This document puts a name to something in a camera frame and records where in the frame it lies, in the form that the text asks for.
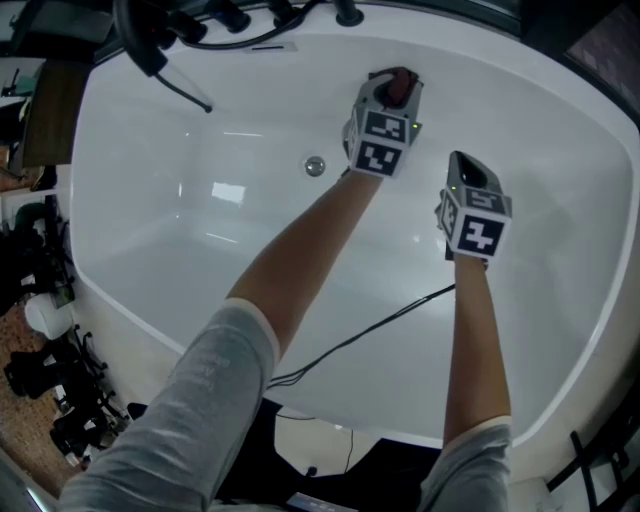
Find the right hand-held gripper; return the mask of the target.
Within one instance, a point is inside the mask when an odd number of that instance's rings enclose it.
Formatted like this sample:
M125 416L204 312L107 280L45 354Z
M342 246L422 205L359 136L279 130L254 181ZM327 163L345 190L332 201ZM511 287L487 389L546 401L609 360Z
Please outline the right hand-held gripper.
M462 151L454 151L435 213L445 237L447 261L456 254L490 261L498 254L508 231L512 199L486 165Z

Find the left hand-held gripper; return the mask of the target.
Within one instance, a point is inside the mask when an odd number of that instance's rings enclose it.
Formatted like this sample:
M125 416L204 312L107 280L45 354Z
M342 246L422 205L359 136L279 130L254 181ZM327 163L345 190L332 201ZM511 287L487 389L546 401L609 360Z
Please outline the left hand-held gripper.
M381 178L399 173L422 128L417 117L423 86L409 69L369 74L342 129L349 170Z

